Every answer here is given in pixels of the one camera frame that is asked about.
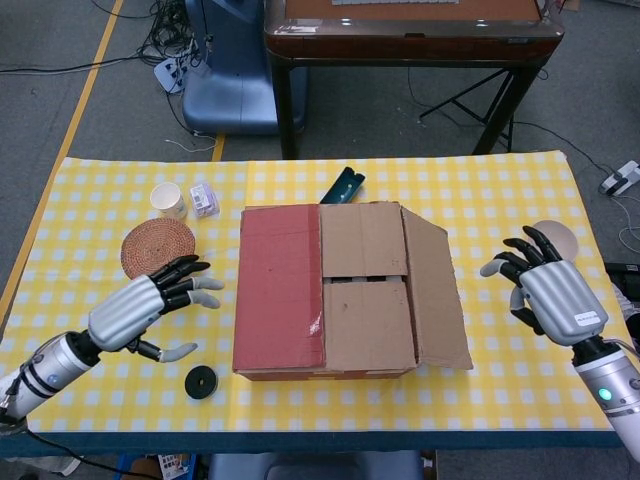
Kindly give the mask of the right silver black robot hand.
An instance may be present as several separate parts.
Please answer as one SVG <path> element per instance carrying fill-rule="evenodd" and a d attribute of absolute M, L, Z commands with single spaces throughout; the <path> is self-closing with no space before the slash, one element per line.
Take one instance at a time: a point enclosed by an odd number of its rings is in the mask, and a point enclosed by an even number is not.
<path fill-rule="evenodd" d="M 584 277 L 543 232 L 531 226 L 523 231 L 530 241 L 504 241 L 519 253 L 495 255 L 480 275 L 500 274 L 514 284 L 509 310 L 535 334 L 568 347 L 599 336 L 608 314 Z"/>

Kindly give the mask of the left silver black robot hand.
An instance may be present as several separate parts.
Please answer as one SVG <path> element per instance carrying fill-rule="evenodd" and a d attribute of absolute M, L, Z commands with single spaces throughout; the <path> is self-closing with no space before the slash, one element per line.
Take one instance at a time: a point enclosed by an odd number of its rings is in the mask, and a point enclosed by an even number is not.
<path fill-rule="evenodd" d="M 198 345 L 160 348 L 142 339 L 160 317 L 190 305 L 218 309 L 212 295 L 224 283 L 200 273 L 210 267 L 197 255 L 180 256 L 151 274 L 131 280 L 94 307 L 88 317 L 88 334 L 105 352 L 127 349 L 158 363 L 173 363 L 194 352 Z"/>

